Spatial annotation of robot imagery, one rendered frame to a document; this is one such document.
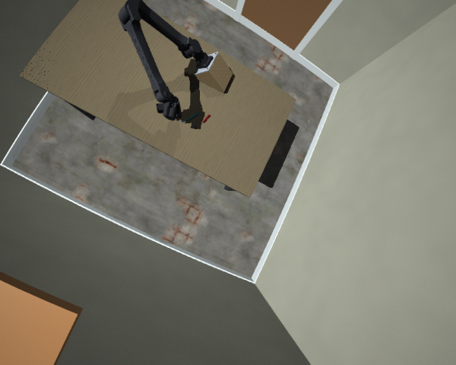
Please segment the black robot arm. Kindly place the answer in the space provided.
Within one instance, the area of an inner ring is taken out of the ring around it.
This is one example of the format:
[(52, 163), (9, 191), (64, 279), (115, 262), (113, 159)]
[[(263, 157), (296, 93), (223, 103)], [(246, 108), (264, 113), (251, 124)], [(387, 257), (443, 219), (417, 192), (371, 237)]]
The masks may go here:
[(166, 86), (159, 73), (154, 57), (151, 54), (141, 29), (140, 20), (146, 21), (149, 25), (175, 43), (178, 46), (178, 50), (182, 52), (185, 58), (189, 59), (193, 56), (197, 63), (197, 69), (207, 68), (214, 57), (208, 56), (206, 52), (203, 52), (200, 43), (196, 39), (183, 36), (168, 24), (162, 17), (151, 10), (143, 0), (128, 0), (120, 9), (119, 19), (124, 31), (128, 31), (128, 34), (131, 37), (144, 69), (147, 72), (147, 76), (149, 77), (154, 96), (157, 101), (160, 102), (156, 103), (157, 112), (163, 113), (163, 116), (169, 120), (176, 120), (179, 99), (169, 92), (169, 88)]

